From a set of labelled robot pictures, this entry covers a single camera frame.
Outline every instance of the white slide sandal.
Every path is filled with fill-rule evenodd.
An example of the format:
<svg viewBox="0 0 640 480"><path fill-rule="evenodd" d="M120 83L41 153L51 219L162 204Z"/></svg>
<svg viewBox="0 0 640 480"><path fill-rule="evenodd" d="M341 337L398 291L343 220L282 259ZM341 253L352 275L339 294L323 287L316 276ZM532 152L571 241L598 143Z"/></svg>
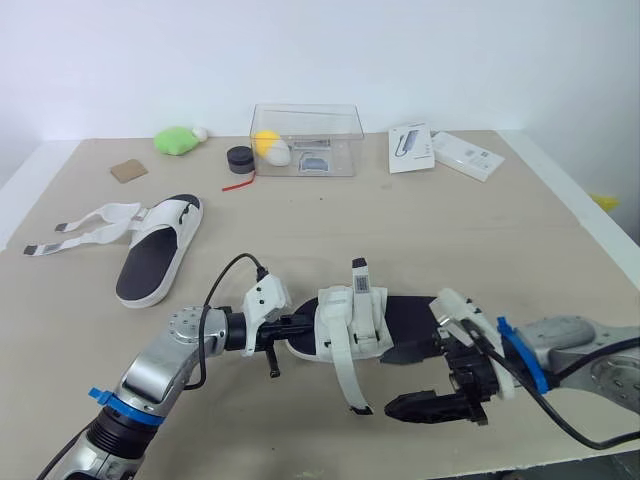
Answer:
<svg viewBox="0 0 640 480"><path fill-rule="evenodd" d="M61 223L57 232L71 232L94 216L109 225L60 243L29 245L25 255L49 255L85 243L111 243L132 231L129 254L120 272L116 296L129 308L155 305L168 293L182 258L202 220L202 202L189 194L175 195L152 208L139 203L110 203L77 222Z"/></svg>

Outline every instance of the clear plastic box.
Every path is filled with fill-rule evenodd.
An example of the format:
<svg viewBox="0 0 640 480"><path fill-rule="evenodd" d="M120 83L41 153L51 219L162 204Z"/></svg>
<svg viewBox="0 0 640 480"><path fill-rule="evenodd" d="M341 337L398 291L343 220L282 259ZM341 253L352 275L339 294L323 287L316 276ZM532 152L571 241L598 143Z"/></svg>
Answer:
<svg viewBox="0 0 640 480"><path fill-rule="evenodd" d="M353 176L363 138L355 105L260 104L251 123L258 175Z"/></svg>

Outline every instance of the white box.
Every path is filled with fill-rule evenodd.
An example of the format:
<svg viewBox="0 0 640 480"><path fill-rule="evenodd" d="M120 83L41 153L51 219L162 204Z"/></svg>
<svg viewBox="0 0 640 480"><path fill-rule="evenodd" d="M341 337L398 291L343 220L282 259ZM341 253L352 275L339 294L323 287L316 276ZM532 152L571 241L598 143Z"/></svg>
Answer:
<svg viewBox="0 0 640 480"><path fill-rule="evenodd" d="M504 161L500 155L446 132L438 132L433 137L433 149L438 162L481 182Z"/></svg>
<svg viewBox="0 0 640 480"><path fill-rule="evenodd" d="M435 166L431 130L412 123L389 130L389 172L410 172Z"/></svg>

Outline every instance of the slipper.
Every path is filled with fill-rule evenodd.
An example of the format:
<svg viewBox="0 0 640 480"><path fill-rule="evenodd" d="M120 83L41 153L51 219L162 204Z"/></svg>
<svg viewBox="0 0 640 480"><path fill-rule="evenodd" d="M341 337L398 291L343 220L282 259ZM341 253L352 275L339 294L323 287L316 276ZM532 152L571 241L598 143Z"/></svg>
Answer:
<svg viewBox="0 0 640 480"><path fill-rule="evenodd" d="M201 220L202 203L194 195L176 195L149 210L116 284L125 307L150 307L166 296Z"/></svg>
<svg viewBox="0 0 640 480"><path fill-rule="evenodd" d="M353 287L322 289L296 311L314 317L314 330L289 339L287 348L305 360L333 363L351 410L371 415L353 360L380 357L403 365L438 356L439 325L429 309L433 297L387 296L387 289L371 287L364 258L353 260L352 273Z"/></svg>
<svg viewBox="0 0 640 480"><path fill-rule="evenodd" d="M129 254L116 296L129 308L155 305L168 293L178 267L202 219L202 203L194 195L176 195L147 209L140 203L109 203L77 222L61 223L56 232L78 229L99 216L109 225L60 243L28 245L25 255L49 255L85 243L111 243L132 231Z"/></svg>

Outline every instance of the black tape roll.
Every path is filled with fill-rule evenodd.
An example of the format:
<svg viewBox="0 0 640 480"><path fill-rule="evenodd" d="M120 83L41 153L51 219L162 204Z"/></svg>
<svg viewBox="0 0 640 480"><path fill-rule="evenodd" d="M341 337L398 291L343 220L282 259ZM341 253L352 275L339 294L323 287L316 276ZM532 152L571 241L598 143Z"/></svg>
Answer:
<svg viewBox="0 0 640 480"><path fill-rule="evenodd" d="M253 152L249 147L233 147L227 150L227 161L233 173L249 173L255 168Z"/></svg>

